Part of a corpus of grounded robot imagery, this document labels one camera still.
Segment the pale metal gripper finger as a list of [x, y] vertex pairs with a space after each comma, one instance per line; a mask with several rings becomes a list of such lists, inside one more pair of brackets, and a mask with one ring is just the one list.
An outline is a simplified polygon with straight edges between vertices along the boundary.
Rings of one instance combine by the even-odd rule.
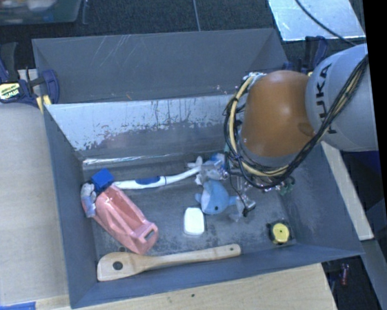
[[247, 217], [250, 212], [255, 209], [256, 202], [249, 197], [248, 191], [241, 193], [240, 200], [243, 204], [243, 216]]
[[233, 221], [239, 221], [243, 216], [243, 201], [239, 196], [233, 195], [229, 198], [229, 217]]

